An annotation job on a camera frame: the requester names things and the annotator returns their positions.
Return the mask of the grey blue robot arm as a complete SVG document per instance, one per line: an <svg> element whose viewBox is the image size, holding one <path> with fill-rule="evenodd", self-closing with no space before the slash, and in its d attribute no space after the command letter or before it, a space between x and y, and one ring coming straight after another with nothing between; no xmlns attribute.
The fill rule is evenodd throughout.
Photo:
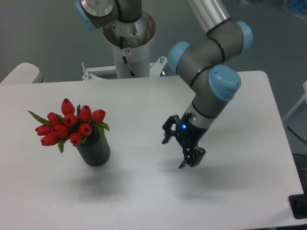
<svg viewBox="0 0 307 230"><path fill-rule="evenodd" d="M164 140L172 137L183 149L183 165L200 163L205 150L198 141L241 86L241 78L224 62L250 48L253 34L244 22L232 20L220 0L191 0L207 40L198 47L179 42L167 56L169 67L195 92L182 117L163 125ZM119 79L149 77L149 43L156 26L140 0L78 0L75 7L90 30L102 29L112 45Z"/></svg>

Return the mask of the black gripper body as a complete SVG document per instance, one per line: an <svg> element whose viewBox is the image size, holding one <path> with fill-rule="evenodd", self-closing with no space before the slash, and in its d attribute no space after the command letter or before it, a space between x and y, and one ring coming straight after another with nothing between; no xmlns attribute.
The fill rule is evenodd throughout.
<svg viewBox="0 0 307 230"><path fill-rule="evenodd" d="M197 146L198 141L202 138L207 128L200 128L193 125L189 120L192 113L184 114L176 124L176 140L183 149L191 149Z"/></svg>

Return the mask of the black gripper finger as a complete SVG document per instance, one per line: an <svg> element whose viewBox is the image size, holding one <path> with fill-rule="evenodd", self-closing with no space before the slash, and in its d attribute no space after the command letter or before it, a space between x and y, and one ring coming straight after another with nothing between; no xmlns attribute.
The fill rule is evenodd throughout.
<svg viewBox="0 0 307 230"><path fill-rule="evenodd" d="M189 167L199 165L200 161L206 153L206 150L199 147L195 143L182 142L181 146L183 150L184 160L179 165L179 168L183 168L186 164Z"/></svg>
<svg viewBox="0 0 307 230"><path fill-rule="evenodd" d="M173 125L177 126L179 122L180 119L178 115L172 115L165 121L165 123L162 126L162 129L164 130L164 139L162 141L162 144L168 143L172 137L177 138L176 128L173 130L172 126Z"/></svg>

